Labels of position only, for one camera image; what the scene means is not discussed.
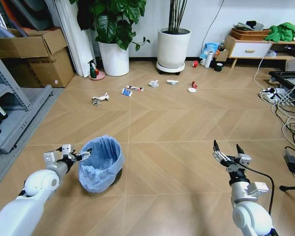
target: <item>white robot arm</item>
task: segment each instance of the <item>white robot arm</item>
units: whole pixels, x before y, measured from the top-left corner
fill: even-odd
[[[62,152],[59,160],[56,160],[56,151]],[[0,211],[0,236],[30,236],[33,233],[45,202],[59,187],[65,174],[73,164],[91,154],[91,149],[79,154],[74,151],[73,145],[66,144],[44,153],[46,169],[31,174],[19,196]]]
[[[250,183],[244,166],[249,165],[252,158],[244,154],[238,145],[237,151],[237,157],[226,156],[214,141],[213,156],[226,167],[231,177],[229,184],[232,188],[233,221],[244,236],[277,236],[270,214],[256,203],[258,197],[269,189],[263,182]]]

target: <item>dark cup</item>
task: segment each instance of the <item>dark cup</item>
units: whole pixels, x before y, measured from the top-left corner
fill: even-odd
[[[222,68],[223,68],[223,64],[217,63],[214,67],[214,70],[220,72],[222,70]]]

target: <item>plastic bag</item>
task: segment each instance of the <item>plastic bag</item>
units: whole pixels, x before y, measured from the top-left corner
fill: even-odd
[[[116,179],[125,158],[118,141],[104,135],[90,140],[82,151],[92,148],[91,156],[79,163],[79,181],[88,192],[104,192]]]
[[[218,49],[218,43],[206,43],[204,50],[200,54],[200,58],[207,59],[207,55],[209,51],[213,51],[213,55],[215,55],[217,49]]]

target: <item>green cloth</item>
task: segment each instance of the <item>green cloth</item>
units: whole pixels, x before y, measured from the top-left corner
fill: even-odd
[[[274,42],[278,41],[292,41],[295,37],[295,26],[291,23],[283,23],[279,26],[271,26],[271,33],[265,38]]]

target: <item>wicker basket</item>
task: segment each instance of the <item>wicker basket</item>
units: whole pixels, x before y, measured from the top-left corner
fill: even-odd
[[[237,31],[235,30],[231,30],[231,36],[233,36],[234,38],[236,39],[239,39],[239,40],[263,40],[266,35],[248,35],[248,34],[241,34],[241,33],[238,33]]]
[[[233,28],[232,30],[236,31],[237,33],[248,34],[248,35],[268,35],[271,32],[270,29],[264,29],[263,31],[253,31],[253,30],[244,31],[244,30]]]

